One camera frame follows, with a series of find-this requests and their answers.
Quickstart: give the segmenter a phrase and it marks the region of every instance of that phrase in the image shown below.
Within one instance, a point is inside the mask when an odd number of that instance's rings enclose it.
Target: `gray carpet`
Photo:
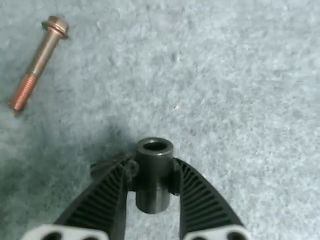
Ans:
[[[4,103],[49,15],[60,41],[25,111]],[[52,223],[89,165],[171,140],[255,240],[320,239],[319,0],[2,0],[0,236]],[[126,240],[178,239],[128,197]]]

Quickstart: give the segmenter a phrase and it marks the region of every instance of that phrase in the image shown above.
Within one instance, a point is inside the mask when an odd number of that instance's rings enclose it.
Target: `copper-colored bolt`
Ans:
[[[42,26],[47,30],[46,35],[17,90],[8,101],[9,107],[17,112],[22,111],[26,105],[59,40],[68,37],[68,24],[57,16],[50,16],[42,22]]]

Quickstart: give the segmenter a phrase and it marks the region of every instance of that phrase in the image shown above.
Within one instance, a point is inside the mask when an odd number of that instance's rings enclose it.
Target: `bolt thread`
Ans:
[[[37,80],[38,76],[36,75],[24,75],[23,79],[19,84],[19,87],[17,88],[11,100],[9,101],[9,107],[16,111],[22,111],[33,89],[35,88]]]

